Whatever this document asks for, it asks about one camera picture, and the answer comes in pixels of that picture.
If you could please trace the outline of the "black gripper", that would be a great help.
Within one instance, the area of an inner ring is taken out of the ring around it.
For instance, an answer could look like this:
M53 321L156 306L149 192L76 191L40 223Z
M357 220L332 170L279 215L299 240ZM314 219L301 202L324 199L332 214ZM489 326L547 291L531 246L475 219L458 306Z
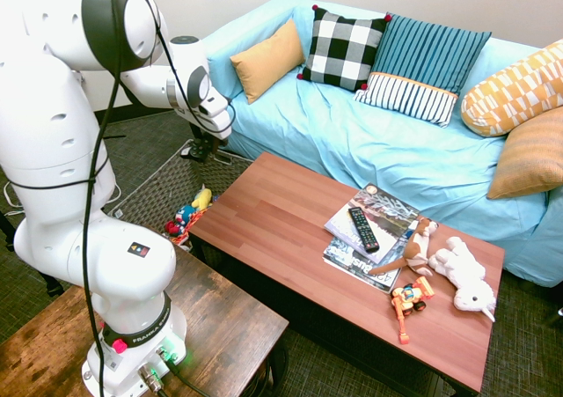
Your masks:
M202 162L205 163L218 150L221 140L194 124L191 124L190 128L194 135L194 147L202 151Z

